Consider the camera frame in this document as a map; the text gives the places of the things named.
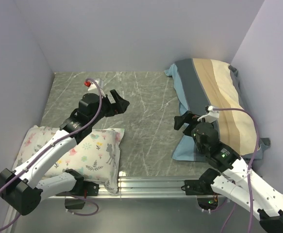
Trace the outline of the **blue beige striped pillowcase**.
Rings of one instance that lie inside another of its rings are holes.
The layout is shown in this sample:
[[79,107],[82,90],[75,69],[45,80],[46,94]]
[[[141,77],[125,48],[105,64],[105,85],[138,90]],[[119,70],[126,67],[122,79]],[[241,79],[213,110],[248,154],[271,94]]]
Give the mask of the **blue beige striped pillowcase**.
[[[248,108],[237,73],[238,70],[228,63],[198,58],[176,61],[165,70],[165,74],[173,78],[181,115],[188,110],[204,115],[209,105],[220,108],[219,119],[214,122],[220,141],[244,159],[261,160],[270,147],[270,139],[257,139],[251,117],[241,112]],[[255,152],[257,140],[259,146]]]

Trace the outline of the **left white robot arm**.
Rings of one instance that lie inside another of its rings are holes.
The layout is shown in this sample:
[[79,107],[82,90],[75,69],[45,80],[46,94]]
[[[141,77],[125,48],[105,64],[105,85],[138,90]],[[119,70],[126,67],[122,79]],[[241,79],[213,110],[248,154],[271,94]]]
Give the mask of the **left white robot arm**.
[[92,132],[100,119],[125,113],[129,101],[115,90],[110,93],[115,100],[113,103],[101,93],[83,95],[78,108],[73,110],[45,146],[14,170],[4,169],[0,173],[0,197],[25,216],[51,196],[64,192],[83,195],[84,176],[73,169],[52,178],[43,177],[66,152]]

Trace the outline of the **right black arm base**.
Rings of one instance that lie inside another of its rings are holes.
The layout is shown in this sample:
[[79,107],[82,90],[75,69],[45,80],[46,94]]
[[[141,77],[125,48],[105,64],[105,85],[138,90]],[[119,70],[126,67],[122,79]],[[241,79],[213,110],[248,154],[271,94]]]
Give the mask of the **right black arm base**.
[[198,207],[202,212],[216,212],[227,203],[226,198],[219,200],[218,193],[215,193],[209,184],[200,180],[184,180],[181,190],[186,196],[195,196],[197,198]]

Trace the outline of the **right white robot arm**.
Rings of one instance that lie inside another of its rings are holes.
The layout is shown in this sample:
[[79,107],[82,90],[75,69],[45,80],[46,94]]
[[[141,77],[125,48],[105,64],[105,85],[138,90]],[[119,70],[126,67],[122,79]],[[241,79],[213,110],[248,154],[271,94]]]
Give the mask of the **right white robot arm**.
[[248,232],[252,220],[259,221],[267,233],[283,233],[283,194],[269,185],[230,146],[222,143],[214,122],[221,108],[207,106],[206,114],[198,116],[186,111],[174,117],[174,129],[187,124],[183,134],[194,140],[199,153],[211,166],[200,177],[200,189],[205,194],[215,192],[246,209],[249,214]]

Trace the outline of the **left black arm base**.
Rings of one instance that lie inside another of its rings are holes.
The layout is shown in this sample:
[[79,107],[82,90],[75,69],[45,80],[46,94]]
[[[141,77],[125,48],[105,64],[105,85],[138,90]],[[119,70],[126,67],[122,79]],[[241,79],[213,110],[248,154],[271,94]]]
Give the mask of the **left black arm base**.
[[69,196],[76,196],[76,199],[65,199],[65,208],[67,210],[82,210],[86,203],[91,203],[98,209],[98,205],[86,200],[88,197],[96,197],[99,192],[99,185],[93,182],[85,181],[83,186],[77,191],[71,191]]

